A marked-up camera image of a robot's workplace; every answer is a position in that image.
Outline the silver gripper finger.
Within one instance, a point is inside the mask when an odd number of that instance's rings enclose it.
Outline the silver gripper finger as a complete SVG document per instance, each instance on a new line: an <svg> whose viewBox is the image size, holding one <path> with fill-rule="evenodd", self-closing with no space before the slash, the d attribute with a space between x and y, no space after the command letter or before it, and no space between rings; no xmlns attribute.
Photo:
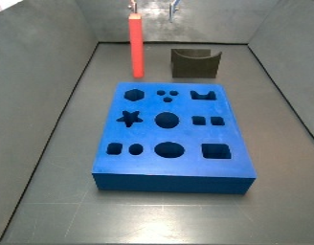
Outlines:
<svg viewBox="0 0 314 245"><path fill-rule="evenodd" d="M138 13L136 0L128 0L128 9L132 13Z"/></svg>
<svg viewBox="0 0 314 245"><path fill-rule="evenodd" d="M179 4L181 4L182 0L173 0L170 2L170 6L169 6L169 21L173 23L174 20L174 14L177 12L177 10L179 9Z"/></svg>

